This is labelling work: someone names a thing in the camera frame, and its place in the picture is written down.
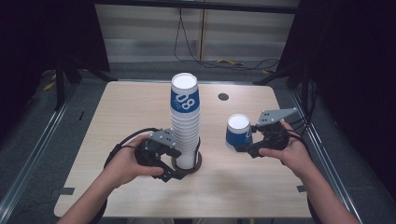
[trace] paper cup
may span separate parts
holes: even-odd
[[[196,130],[197,128],[199,128],[199,120],[197,120],[195,123],[189,123],[189,124],[181,124],[172,120],[172,128],[175,130],[175,132],[178,131],[188,132],[188,131]]]
[[[180,167],[181,169],[191,169],[194,167],[196,162],[198,162],[198,157],[195,157],[195,151],[192,153],[192,155],[181,155],[177,159],[177,166]]]
[[[170,109],[171,119],[178,123],[193,123],[200,118],[201,108],[198,107],[198,112],[189,114],[188,116],[180,116],[175,110]]]
[[[243,114],[235,114],[229,117],[227,122],[226,145],[235,151],[235,146],[248,146],[253,138],[250,130],[250,120]]]
[[[199,114],[197,78],[190,73],[180,73],[172,78],[171,112],[177,118],[190,119]]]
[[[183,133],[174,134],[174,138],[179,143],[190,142],[192,140],[196,140],[197,138],[199,138],[199,131],[196,131],[195,133],[191,133],[191,134],[183,134]]]
[[[175,143],[177,147],[182,147],[182,148],[190,148],[190,147],[196,147],[198,145],[199,138],[196,139],[191,139],[189,141],[179,141],[175,139]]]
[[[178,139],[182,139],[183,137],[189,137],[189,138],[192,138],[195,136],[198,137],[199,136],[199,126],[197,126],[197,128],[195,128],[195,129],[191,129],[188,131],[179,131],[179,130],[174,129],[173,136]]]

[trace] human hand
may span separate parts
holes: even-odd
[[[291,126],[285,122],[280,121],[286,130],[292,130]],[[266,157],[272,157],[281,160],[287,167],[289,167],[297,177],[302,177],[314,163],[309,158],[309,154],[302,142],[291,137],[289,144],[283,150],[275,150],[270,148],[261,148],[259,153]]]
[[[147,138],[147,135],[138,135],[126,146],[138,147]],[[103,179],[109,184],[111,183],[114,189],[131,182],[139,175],[161,175],[163,173],[163,168],[161,167],[142,166],[138,164],[134,156],[134,148],[130,147],[120,149],[101,173]]]

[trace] wooden table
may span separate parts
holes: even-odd
[[[55,215],[61,217],[103,169],[108,152],[138,130],[170,128],[170,83],[110,82],[64,185]],[[255,123],[262,110],[278,109],[269,87],[199,84],[201,169],[163,183],[139,176],[108,198],[105,217],[310,217],[306,194],[290,169],[271,158],[251,159],[225,145],[227,119],[242,113]],[[229,100],[221,101],[220,93]],[[260,133],[253,141],[262,140]],[[170,158],[163,157],[168,164]]]

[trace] blue paper cup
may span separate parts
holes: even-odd
[[[248,146],[252,144],[253,138],[250,130],[250,120],[243,114],[234,114],[228,118],[227,133],[225,135],[226,145],[232,151],[236,146]]]
[[[180,73],[172,78],[171,113],[177,119],[192,119],[200,113],[197,78]]]

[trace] handheld controller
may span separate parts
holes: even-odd
[[[267,110],[262,111],[259,120],[250,129],[253,133],[259,131],[263,135],[260,142],[253,143],[249,146],[235,146],[238,152],[247,152],[251,158],[263,157],[259,153],[262,147],[282,150],[288,143],[290,136],[288,131],[280,123],[280,120],[297,112],[297,108]]]
[[[161,155],[163,154],[172,158],[178,158],[181,155],[181,152],[175,149],[175,140],[170,129],[151,133],[149,138],[142,142],[134,151],[134,156],[140,165],[163,168],[163,174],[155,175],[153,176],[154,178],[160,178],[163,182],[167,182],[171,178],[184,178],[187,174],[179,170],[173,170],[161,161]]]

